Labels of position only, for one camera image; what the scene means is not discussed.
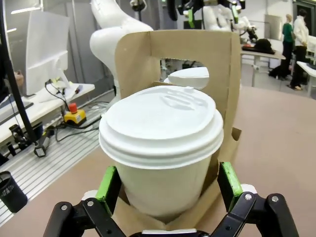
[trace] table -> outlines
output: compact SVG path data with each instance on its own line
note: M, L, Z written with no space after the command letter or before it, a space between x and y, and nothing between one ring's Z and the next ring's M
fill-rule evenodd
M86 125L95 120L106 110L104 104L93 103L84 107L86 111ZM98 128L99 124L83 129L89 131ZM58 138L77 133L77 129L65 128L58 131ZM28 200L33 200L46 187L52 184L62 174L67 172L77 162L85 158L91 150L99 146L99 131L90 131L85 134L72 136L61 142L56 142L55 137L50 139L47 155L38 158L34 154L34 145L12 157L4 165L0 166L0 172L10 171L14 180L27 195ZM7 222L13 214L0 201L0 227Z
M235 127L242 129L234 163L239 180L253 184L262 197L283 194L300 237L315 235L316 110L310 110L315 106L316 101L306 97L244 86L235 119ZM97 148L61 176L4 224L0 236L42 236L56 203L77 204L84 192L98 188L111 163L102 154ZM197 228L211 233L224 215L219 197ZM88 231L84 236L98 235ZM246 225L240 234L258 236L252 225Z
M307 89L307 95L308 97L311 96L312 92L312 81L316 79L316 70L313 68L310 68L307 63L304 62L297 62L297 64L310 76L309 82L308 82L308 89Z
M91 91L94 90L93 84L78 84L82 85L82 90L76 94L73 99L77 99ZM51 116L52 114L56 113L56 110L59 109L61 106L64 105L64 102L60 99L55 99L51 101L47 101L44 103L38 103L34 98L26 99L32 103L34 103L31 107L26 109L26 113L30 120L31 125L36 125L37 123L44 120L46 117ZM3 125L0 126L0 145L6 144L7 142L12 141L12 133L10 131L10 127L14 124L17 124L17 120L20 124L20 127L24 128L24 123L21 119L20 114L16 117L11 118Z
M259 73L260 66L258 64L259 64L261 57L262 58L273 58L273 59L285 59L285 57L280 52L277 52L277 51L275 54L268 54L268 53L257 53L257 52L242 50L241 55L254 56L253 74L252 74L252 81L251 81L252 87L255 86L256 75L257 75L257 73Z

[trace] black trash can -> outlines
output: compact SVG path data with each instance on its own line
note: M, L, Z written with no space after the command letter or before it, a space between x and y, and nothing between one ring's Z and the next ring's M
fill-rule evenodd
M28 202L9 171L0 173L0 199L12 213L21 210Z

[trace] white shirt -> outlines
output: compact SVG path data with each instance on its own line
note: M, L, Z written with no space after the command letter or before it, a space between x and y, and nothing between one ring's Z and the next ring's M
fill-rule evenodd
M303 43L307 43L309 30L306 27L304 18L298 16L294 21L294 35L295 35L295 46L303 46Z

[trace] hand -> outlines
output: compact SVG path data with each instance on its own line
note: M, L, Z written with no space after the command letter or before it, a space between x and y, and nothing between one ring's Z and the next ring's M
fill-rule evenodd
M14 76L18 87L23 86L24 76L22 75L21 71L14 72Z

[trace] green shirt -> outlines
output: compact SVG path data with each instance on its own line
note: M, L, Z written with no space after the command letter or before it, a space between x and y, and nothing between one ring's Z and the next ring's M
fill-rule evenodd
M285 42L292 43L294 41L292 37L292 31L293 29L290 23L285 23L283 25L283 35L284 35Z

